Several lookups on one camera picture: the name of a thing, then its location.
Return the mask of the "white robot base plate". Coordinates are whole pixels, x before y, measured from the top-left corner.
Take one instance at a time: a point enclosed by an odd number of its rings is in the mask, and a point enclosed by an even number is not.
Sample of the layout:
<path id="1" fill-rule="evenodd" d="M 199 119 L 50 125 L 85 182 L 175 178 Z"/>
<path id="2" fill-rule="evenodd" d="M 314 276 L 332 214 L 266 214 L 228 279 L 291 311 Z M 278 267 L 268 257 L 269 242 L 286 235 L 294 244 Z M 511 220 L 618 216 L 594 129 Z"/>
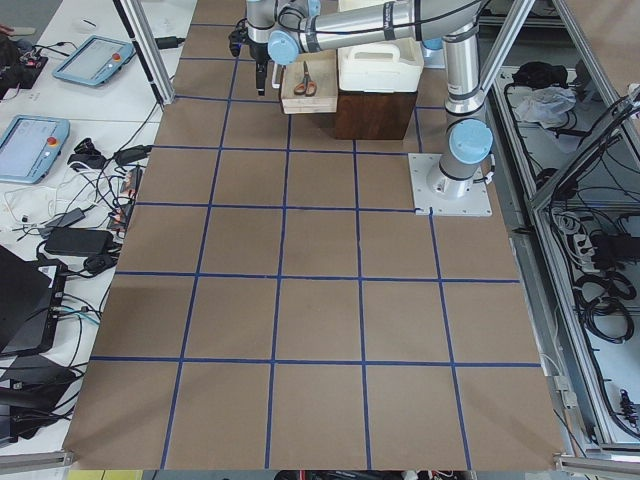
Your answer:
<path id="1" fill-rule="evenodd" d="M 441 217 L 490 217 L 492 208 L 480 166 L 466 180 L 452 180 L 440 170 L 441 154 L 408 155 L 414 213 Z"/>

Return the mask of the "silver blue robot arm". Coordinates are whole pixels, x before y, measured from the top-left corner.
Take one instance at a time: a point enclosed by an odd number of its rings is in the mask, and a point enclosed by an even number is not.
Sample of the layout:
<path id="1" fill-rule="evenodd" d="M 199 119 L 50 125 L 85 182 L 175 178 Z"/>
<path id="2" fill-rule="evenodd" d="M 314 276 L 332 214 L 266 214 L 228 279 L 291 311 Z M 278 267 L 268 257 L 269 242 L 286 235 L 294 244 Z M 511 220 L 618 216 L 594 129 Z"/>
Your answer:
<path id="1" fill-rule="evenodd" d="M 269 62 L 286 66 L 302 53 L 317 53 L 381 41 L 440 39 L 448 96 L 447 148 L 426 176 L 438 197 L 454 200 L 468 193 L 489 154 L 492 136 L 480 116 L 481 94 L 478 1 L 386 1 L 324 15 L 317 1 L 249 1 L 246 16 L 229 35 L 238 56 L 250 49 L 256 63 L 256 89 L 264 91 Z"/>

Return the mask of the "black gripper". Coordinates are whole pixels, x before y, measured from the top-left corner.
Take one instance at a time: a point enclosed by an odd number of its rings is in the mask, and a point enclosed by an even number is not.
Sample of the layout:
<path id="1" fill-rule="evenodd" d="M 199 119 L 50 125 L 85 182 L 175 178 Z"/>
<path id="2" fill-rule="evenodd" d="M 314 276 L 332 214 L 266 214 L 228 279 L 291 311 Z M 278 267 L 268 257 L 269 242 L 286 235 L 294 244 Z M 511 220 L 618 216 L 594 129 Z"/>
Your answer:
<path id="1" fill-rule="evenodd" d="M 247 20 L 239 20 L 232 32 L 228 35 L 229 50 L 234 58 L 238 58 L 244 45 L 249 47 L 251 58 L 256 62 L 255 87 L 257 95 L 265 95 L 266 80 L 268 74 L 268 62 L 270 60 L 267 45 L 257 43 L 249 38 Z"/>

